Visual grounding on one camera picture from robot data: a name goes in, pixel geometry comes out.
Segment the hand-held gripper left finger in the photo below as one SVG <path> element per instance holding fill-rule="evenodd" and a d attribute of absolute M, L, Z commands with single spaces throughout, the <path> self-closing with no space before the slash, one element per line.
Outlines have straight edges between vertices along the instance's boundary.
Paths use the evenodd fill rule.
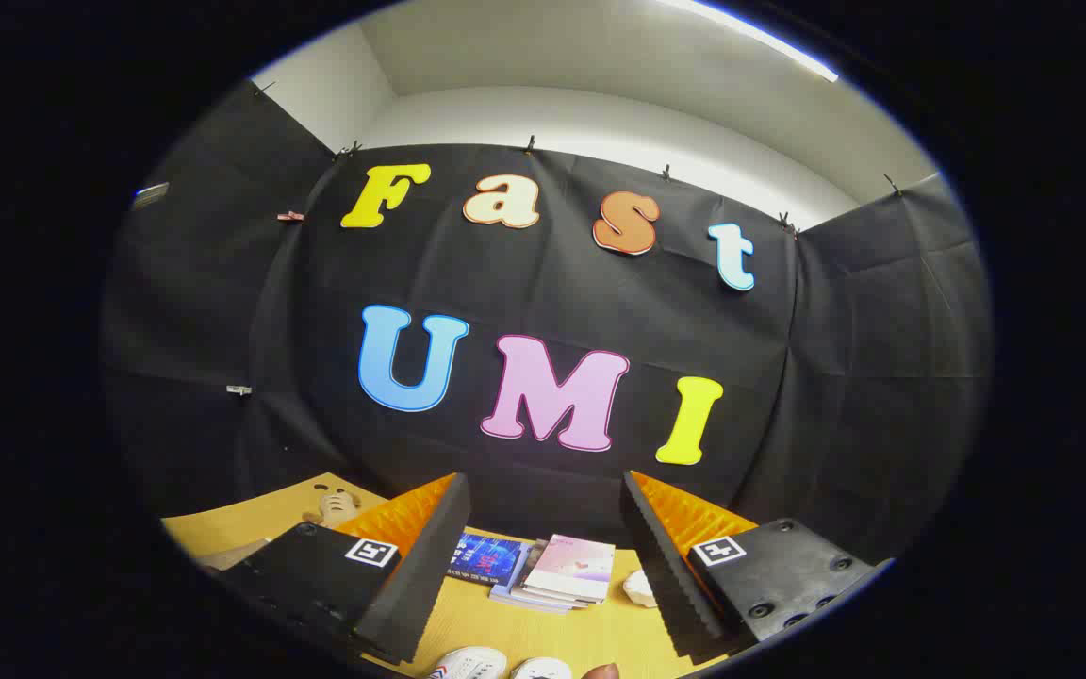
<path fill-rule="evenodd" d="M 454 471 L 336 528 L 301 521 L 216 579 L 258 613 L 338 654 L 414 661 L 469 521 Z"/>

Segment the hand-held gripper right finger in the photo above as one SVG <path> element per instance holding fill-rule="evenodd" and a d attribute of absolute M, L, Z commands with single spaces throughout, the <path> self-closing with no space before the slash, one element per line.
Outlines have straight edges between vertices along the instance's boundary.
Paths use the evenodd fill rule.
<path fill-rule="evenodd" d="M 801 521 L 749 521 L 641 471 L 622 474 L 620 506 L 669 639 L 689 661 L 780 643 L 891 567 Z"/>

